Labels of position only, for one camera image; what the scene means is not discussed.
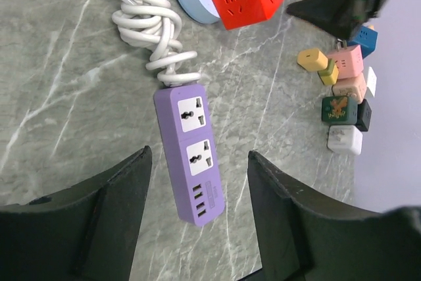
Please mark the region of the purple power strip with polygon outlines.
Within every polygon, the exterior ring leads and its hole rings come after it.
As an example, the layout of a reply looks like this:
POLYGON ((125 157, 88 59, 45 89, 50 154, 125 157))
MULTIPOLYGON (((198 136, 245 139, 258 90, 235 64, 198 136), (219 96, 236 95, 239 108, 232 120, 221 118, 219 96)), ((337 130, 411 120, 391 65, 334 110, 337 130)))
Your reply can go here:
POLYGON ((204 226, 225 208, 205 88, 161 89, 154 104, 178 216, 204 226))

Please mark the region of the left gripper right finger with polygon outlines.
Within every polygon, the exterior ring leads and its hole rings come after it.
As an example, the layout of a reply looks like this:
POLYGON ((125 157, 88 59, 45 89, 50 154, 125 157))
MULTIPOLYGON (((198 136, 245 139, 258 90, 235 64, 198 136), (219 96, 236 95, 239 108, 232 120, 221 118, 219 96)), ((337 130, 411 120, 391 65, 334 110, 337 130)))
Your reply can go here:
POLYGON ((375 213, 324 195, 256 151, 247 177, 262 268, 248 280, 419 280, 420 208, 375 213))

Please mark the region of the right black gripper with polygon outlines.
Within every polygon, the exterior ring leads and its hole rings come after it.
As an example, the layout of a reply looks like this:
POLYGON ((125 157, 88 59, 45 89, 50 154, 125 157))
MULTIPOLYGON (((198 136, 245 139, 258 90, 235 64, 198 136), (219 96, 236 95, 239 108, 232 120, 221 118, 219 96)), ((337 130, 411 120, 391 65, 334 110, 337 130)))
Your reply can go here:
POLYGON ((366 20, 376 18, 387 0, 300 0, 286 13, 335 38, 351 39, 366 20))

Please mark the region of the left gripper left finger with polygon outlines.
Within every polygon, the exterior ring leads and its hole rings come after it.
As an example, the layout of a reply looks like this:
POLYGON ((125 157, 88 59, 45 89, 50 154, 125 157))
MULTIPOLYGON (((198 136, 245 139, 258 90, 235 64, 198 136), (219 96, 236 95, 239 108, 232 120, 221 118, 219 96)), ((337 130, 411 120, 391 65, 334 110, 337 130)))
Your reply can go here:
POLYGON ((151 179, 144 147, 110 169, 1 208, 2 280, 128 280, 151 179))

